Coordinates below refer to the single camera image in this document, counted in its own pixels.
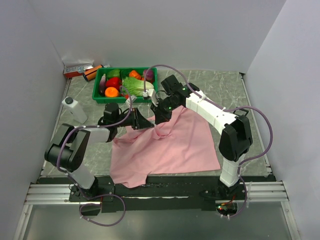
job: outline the green plastic basket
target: green plastic basket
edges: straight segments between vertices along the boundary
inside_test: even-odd
[[[99,83],[104,74],[107,74],[108,72],[114,70],[114,69],[120,69],[120,74],[125,74],[127,75],[125,70],[132,69],[136,70],[140,75],[143,74],[144,70],[148,69],[148,67],[102,67],[99,68],[96,72],[95,80],[94,80],[94,87],[93,87],[93,93],[92,93],[92,99],[95,100],[98,104],[107,104],[107,103],[125,103],[126,98],[123,96],[118,96],[118,97],[106,97],[106,96],[101,96],[99,94]],[[158,78],[157,78],[157,69],[154,67],[152,69],[153,74],[154,74],[154,90],[157,92],[158,91]],[[151,99],[145,100],[142,96],[137,96],[136,100],[134,101],[135,103],[150,103]]]

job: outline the gray floor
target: gray floor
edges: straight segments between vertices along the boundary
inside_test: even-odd
[[[95,221],[111,224],[121,212]],[[128,211],[116,226],[79,219],[78,205],[37,205],[24,240],[290,240],[280,202],[251,202],[240,215],[220,219],[217,212],[191,210]]]
[[[248,105],[248,99],[241,80],[241,76],[238,72],[221,72],[212,70],[183,70],[183,74],[189,79],[191,83],[197,85],[211,100],[220,104],[221,106],[229,108],[235,108],[239,106]],[[158,70],[158,80],[162,81],[166,76],[174,74],[172,70]],[[175,74],[177,78],[183,82],[182,78]],[[82,105],[85,113],[88,116],[86,125],[97,124],[99,118],[103,115],[104,104],[97,104],[92,99],[94,80],[86,82],[83,77],[74,78],[69,86],[67,96],[79,101]],[[145,117],[150,117],[153,112],[150,110],[150,106],[147,103],[136,103],[133,105],[138,107],[140,112]],[[126,109],[125,104],[120,104],[122,109]],[[248,115],[251,131],[253,136],[253,145],[251,146],[247,157],[255,156],[262,152],[259,142],[257,128],[254,124],[251,112]],[[67,123],[78,126],[79,123],[74,121],[72,115],[62,109],[61,116],[59,118],[58,125]],[[212,138],[214,141],[217,157],[220,165],[222,166],[223,157],[218,150],[220,136],[218,132],[210,126]],[[125,133],[125,128],[118,130],[118,136]],[[112,143],[95,143],[90,145],[85,153],[84,164],[89,168],[90,172],[96,176],[109,175],[110,163],[111,163],[111,150]],[[180,173],[180,174],[165,174],[170,176],[219,176],[221,170],[215,171],[203,171],[192,173]],[[250,161],[244,164],[241,170],[241,174],[244,176],[266,176],[268,175],[263,157]],[[46,163],[43,177],[61,176],[62,173],[50,163]]]

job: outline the pink towel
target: pink towel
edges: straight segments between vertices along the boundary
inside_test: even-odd
[[[154,128],[126,131],[112,144],[110,176],[115,184],[134,188],[145,184],[149,174],[220,169],[209,124],[190,109],[178,107],[169,122]]]

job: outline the gray table surface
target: gray table surface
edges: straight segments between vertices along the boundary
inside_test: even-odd
[[[222,72],[213,70],[182,70],[182,73],[189,79],[189,81],[198,86],[204,94],[214,102],[221,106],[229,108],[235,108],[239,106],[248,105],[248,99],[242,83],[241,76],[238,72]],[[162,81],[167,76],[174,74],[179,81],[183,82],[182,77],[174,73],[172,70],[158,70],[158,81]],[[69,88],[67,90],[67,96],[77,100],[84,112],[88,116],[88,120],[85,125],[97,124],[99,118],[103,115],[104,104],[97,104],[92,99],[92,92],[94,87],[94,80],[86,82],[82,76],[75,77],[71,80]],[[119,104],[124,110],[127,108],[125,103]],[[134,103],[134,107],[138,107],[144,117],[151,117],[153,112],[150,110],[149,103]],[[256,156],[262,152],[262,148],[259,142],[257,134],[257,127],[255,126],[252,113],[248,115],[250,120],[250,126],[253,137],[253,144],[250,147],[246,157]],[[58,120],[58,127],[62,123],[67,123],[75,126],[79,126],[80,123],[73,120],[70,112],[62,108],[61,115]],[[218,161],[222,167],[223,157],[219,152],[218,145],[220,135],[210,125],[212,138],[214,141],[214,147],[217,153]],[[118,129],[118,135],[122,136],[126,133],[124,127]],[[111,151],[112,143],[94,143],[87,147],[84,164],[88,167],[90,172],[96,176],[107,176],[110,173],[111,164]],[[178,174],[158,174],[165,176],[219,176],[221,170],[214,171],[202,171],[202,172],[191,172],[191,173],[178,173]],[[241,174],[244,176],[267,176],[268,172],[266,169],[265,159],[260,157],[252,160],[242,166]],[[46,163],[42,172],[42,177],[54,177],[62,176],[62,173],[50,163]]]

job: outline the purple cable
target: purple cable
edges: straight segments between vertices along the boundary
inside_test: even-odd
[[[62,172],[62,173],[65,173],[65,174],[68,174],[67,171],[65,170],[62,170],[60,168],[60,162],[61,162],[61,156],[62,156],[62,153],[66,147],[66,144],[69,140],[69,138],[72,136],[73,133],[75,133],[76,131],[80,130],[80,129],[94,129],[94,128],[109,128],[109,127],[114,127],[114,126],[117,126],[121,123],[123,123],[130,115],[131,113],[131,110],[132,110],[132,99],[131,99],[131,95],[128,91],[128,89],[126,89],[124,86],[121,86],[120,87],[120,90],[122,91],[122,89],[124,89],[126,91],[126,93],[128,94],[129,96],[129,99],[130,99],[130,107],[129,107],[129,111],[127,113],[127,115],[124,117],[124,119],[122,119],[121,121],[117,122],[117,123],[113,123],[113,124],[109,124],[109,125],[102,125],[102,126],[99,126],[99,125],[88,125],[88,126],[78,126],[78,127],[75,127],[74,129],[72,129],[69,134],[66,136],[65,140],[63,141],[62,143],[62,146],[61,146],[61,149],[60,149],[60,152],[59,152],[59,155],[58,155],[58,158],[57,158],[57,161],[56,161],[56,168]],[[70,175],[68,175],[68,178],[76,185],[78,186],[78,183],[76,182],[76,180],[74,180]],[[99,226],[102,226],[102,227],[111,227],[111,226],[114,226],[116,224],[118,224],[125,216],[126,214],[126,205],[125,205],[125,202],[124,200],[118,196],[118,195],[115,195],[115,194],[102,194],[102,195],[98,195],[98,196],[95,196],[95,197],[88,197],[86,196],[86,194],[84,193],[84,191],[81,189],[81,187],[78,187],[80,193],[82,194],[82,196],[87,199],[87,200],[92,200],[92,199],[96,199],[96,198],[101,198],[101,197],[106,197],[106,196],[113,196],[113,197],[116,197],[118,199],[121,200],[122,204],[123,204],[123,213],[122,213],[122,216],[119,218],[118,221],[112,223],[112,224],[102,224],[102,223],[99,223],[99,222],[96,222],[96,221],[93,221],[85,216],[83,216],[81,214],[81,209],[84,207],[84,206],[100,206],[100,204],[94,204],[94,203],[88,203],[88,204],[84,204],[80,207],[79,209],[79,213],[80,213],[80,216],[81,218],[93,223],[93,224],[96,224],[96,225],[99,225]]]
[[[185,76],[181,71],[179,71],[178,69],[176,69],[176,68],[174,68],[174,67],[172,67],[172,66],[165,65],[165,64],[156,64],[156,65],[153,65],[153,66],[149,67],[148,70],[145,72],[145,75],[147,75],[148,71],[150,71],[152,68],[155,68],[155,67],[165,67],[165,68],[169,68],[169,69],[174,70],[175,72],[177,72],[178,74],[181,75],[181,77],[182,77],[183,80],[185,81],[185,84],[186,84],[187,87],[191,90],[191,92],[193,92],[193,93],[194,93],[195,95],[197,95],[199,98],[202,98],[202,96],[201,96],[199,93],[197,93],[196,91],[194,91],[194,90],[192,89],[192,87],[189,85],[188,79],[186,78],[186,76]],[[146,78],[144,78],[144,81],[143,81],[143,89],[144,89],[144,91],[146,91]],[[210,100],[209,98],[204,98],[204,100],[207,101],[208,103],[213,104],[214,106],[216,106],[217,108],[219,108],[219,109],[221,109],[221,110],[223,109],[222,106],[218,105],[217,103],[215,103],[214,101]],[[245,197],[244,197],[243,205],[242,205],[242,207],[240,208],[240,210],[237,211],[234,215],[229,216],[230,218],[235,217],[235,216],[237,216],[238,214],[240,214],[240,213],[244,210],[245,205],[246,205],[247,200],[248,200],[248,192],[247,192],[246,183],[245,183],[244,179],[240,176],[241,165],[244,164],[244,163],[246,163],[246,162],[248,162],[248,161],[251,161],[251,160],[253,160],[253,159],[260,158],[260,157],[262,157],[263,155],[265,155],[265,154],[270,150],[271,145],[272,145],[272,142],[273,142],[273,139],[274,139],[273,130],[272,130],[271,124],[270,124],[267,116],[266,116],[261,110],[259,110],[258,108],[254,107],[254,106],[239,106],[239,107],[236,107],[236,108],[234,108],[234,109],[225,109],[224,112],[234,112],[234,111],[240,110],[240,109],[252,109],[252,110],[258,112],[258,113],[263,117],[263,119],[265,120],[265,122],[266,122],[266,124],[268,125],[268,128],[269,128],[270,140],[269,140],[268,146],[266,147],[266,149],[265,149],[262,153],[260,153],[260,154],[258,154],[258,155],[256,155],[256,156],[249,157],[249,158],[247,158],[247,159],[245,159],[245,160],[243,160],[242,162],[239,163],[239,166],[238,166],[238,169],[237,169],[237,174],[239,175],[240,181],[243,183],[243,188],[244,188],[244,195],[245,195]]]

